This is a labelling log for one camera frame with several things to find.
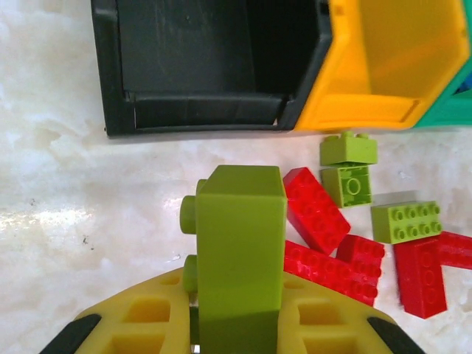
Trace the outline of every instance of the white marble surface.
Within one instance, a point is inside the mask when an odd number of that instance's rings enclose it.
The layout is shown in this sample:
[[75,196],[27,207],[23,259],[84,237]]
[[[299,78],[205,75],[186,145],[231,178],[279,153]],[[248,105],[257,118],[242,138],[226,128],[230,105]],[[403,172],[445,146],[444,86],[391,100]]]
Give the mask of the white marble surface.
[[[0,0],[0,353],[38,353],[84,308],[182,266],[181,198],[218,164],[318,170],[315,135],[110,141],[94,50],[88,0]],[[472,235],[472,130],[374,137],[374,193],[417,190]],[[372,237],[367,207],[344,214]],[[428,320],[399,306],[390,248],[383,272],[376,307],[427,353],[472,353],[472,272],[444,268],[449,310]]]

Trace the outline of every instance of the toy brick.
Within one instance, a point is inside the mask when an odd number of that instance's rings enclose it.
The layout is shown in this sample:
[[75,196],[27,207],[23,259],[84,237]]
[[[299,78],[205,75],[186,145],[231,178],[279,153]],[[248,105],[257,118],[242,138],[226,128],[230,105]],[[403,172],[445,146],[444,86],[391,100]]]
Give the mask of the toy brick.
[[373,306],[375,298],[378,295],[377,283],[372,285],[352,280],[344,294],[352,299],[363,302],[366,305]]
[[354,280],[375,287],[382,274],[381,263],[384,256],[383,244],[356,235],[347,235],[336,253],[338,260],[350,264]]
[[369,168],[339,167],[321,171],[323,187],[340,208],[372,203]]
[[472,269],[472,237],[443,231],[438,238],[443,266]]
[[341,294],[352,281],[348,264],[289,240],[285,242],[284,271]]
[[400,302],[422,319],[447,310],[438,246],[438,237],[393,246]]
[[328,136],[319,146],[321,166],[353,166],[376,164],[378,160],[377,141],[367,134],[354,136],[345,131],[341,136]]
[[370,306],[377,296],[377,284],[358,281],[350,264],[289,240],[285,242],[284,271]]
[[197,235],[203,353],[275,353],[287,196],[278,167],[218,166],[181,206]]
[[373,206],[371,213],[374,239],[378,242],[408,242],[436,236],[443,230],[435,201]]
[[182,285],[187,293],[194,294],[198,292],[197,256],[194,254],[190,254],[185,258]]
[[291,170],[283,182],[289,221],[312,249],[331,254],[350,231],[349,223],[308,168]]

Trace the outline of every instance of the green 2x2 brick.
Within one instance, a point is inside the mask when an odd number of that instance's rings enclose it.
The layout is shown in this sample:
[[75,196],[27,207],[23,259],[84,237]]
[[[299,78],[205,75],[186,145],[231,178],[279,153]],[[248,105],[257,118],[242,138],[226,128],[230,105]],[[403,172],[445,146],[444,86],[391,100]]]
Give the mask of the green 2x2 brick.
[[443,230],[440,208],[434,201],[373,206],[371,212],[374,239],[378,242],[408,242],[438,235]]
[[340,167],[322,170],[322,183],[340,208],[372,203],[369,168]]
[[328,136],[319,146],[321,166],[362,166],[376,164],[377,141],[362,133],[344,131],[341,136]]

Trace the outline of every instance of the black rubber edge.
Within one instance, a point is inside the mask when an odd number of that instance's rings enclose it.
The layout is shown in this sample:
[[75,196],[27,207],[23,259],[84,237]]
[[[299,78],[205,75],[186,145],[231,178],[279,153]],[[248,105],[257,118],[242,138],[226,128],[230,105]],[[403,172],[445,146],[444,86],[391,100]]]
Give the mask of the black rubber edge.
[[277,127],[280,130],[291,131],[298,121],[303,107],[310,96],[313,84],[318,77],[326,58],[327,51],[333,42],[333,31],[331,29],[330,8],[327,0],[316,0],[316,11],[318,16],[319,41],[311,58],[305,79],[296,93],[296,100],[287,103],[282,118]]
[[74,354],[101,319],[93,314],[70,322],[40,354]]
[[426,354],[397,324],[378,317],[367,321],[393,354]]
[[276,125],[176,125],[136,128],[134,103],[122,90],[121,50],[117,0],[91,0],[92,23],[100,73],[106,133],[109,137],[181,131],[289,131],[310,95],[316,76],[333,40],[327,0],[316,1],[319,17],[319,42],[295,100],[289,100]]

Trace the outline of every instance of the teal plastic bin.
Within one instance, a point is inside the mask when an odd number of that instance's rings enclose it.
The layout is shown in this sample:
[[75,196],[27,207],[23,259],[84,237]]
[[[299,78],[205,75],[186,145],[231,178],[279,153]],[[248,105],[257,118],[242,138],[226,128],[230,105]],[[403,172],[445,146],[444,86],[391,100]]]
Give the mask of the teal plastic bin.
[[[472,0],[464,0],[469,44],[472,47]],[[472,56],[449,83],[415,128],[445,125],[472,125],[472,89],[467,89],[472,75]]]

